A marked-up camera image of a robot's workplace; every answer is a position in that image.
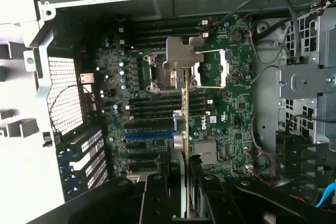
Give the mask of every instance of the motherboard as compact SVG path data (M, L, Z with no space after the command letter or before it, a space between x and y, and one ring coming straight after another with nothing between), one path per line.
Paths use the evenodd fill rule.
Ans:
M233 16L196 17L153 22L120 23L105 33L89 52L102 79L101 115L112 153L113 176L155 170L156 158L177 147L188 92L188 155L200 155L206 172L225 178L249 176L253 163L253 51L251 22ZM190 69L165 71L167 38L188 44L204 56Z

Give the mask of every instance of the blue cable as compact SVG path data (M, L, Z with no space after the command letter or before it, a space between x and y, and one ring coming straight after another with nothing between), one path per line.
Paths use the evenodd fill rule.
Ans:
M331 193L336 190L336 182L331 183L329 186L327 186L327 188L325 189L322 198L320 200L320 202L318 202L315 207L320 207L322 205L322 203L326 200L326 198L329 197L329 195L331 195Z

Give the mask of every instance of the blue pcie slot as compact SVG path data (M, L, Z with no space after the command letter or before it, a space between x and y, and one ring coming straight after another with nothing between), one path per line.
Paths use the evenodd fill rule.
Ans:
M173 132L171 131L161 131L161 132L135 132L126 133L125 138L127 140L138 140L147 138L169 138L173 137Z

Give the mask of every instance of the capacitor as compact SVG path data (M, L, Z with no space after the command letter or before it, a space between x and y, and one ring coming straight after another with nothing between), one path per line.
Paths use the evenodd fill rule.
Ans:
M217 133L218 133L219 136L224 136L224 131L222 131L222 130L217 130Z

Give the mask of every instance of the green circuit board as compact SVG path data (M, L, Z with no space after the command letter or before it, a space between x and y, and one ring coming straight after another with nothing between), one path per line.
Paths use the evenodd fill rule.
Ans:
M195 48L204 53L198 69L202 86L190 88L190 145L216 141L216 162L206 172L223 177L248 176L253 163L250 137L253 112L253 51L248 38L249 19L234 16L225 25L211 28L220 17L196 17L135 23L106 33L89 55L103 79L101 101L107 142L112 151L113 175L155 169L155 157L173 146L173 112L181 109L181 91L170 85L160 66L165 61L168 36L205 37ZM225 87L221 60L228 63ZM155 56L155 64L150 56ZM159 87L160 93L149 90Z

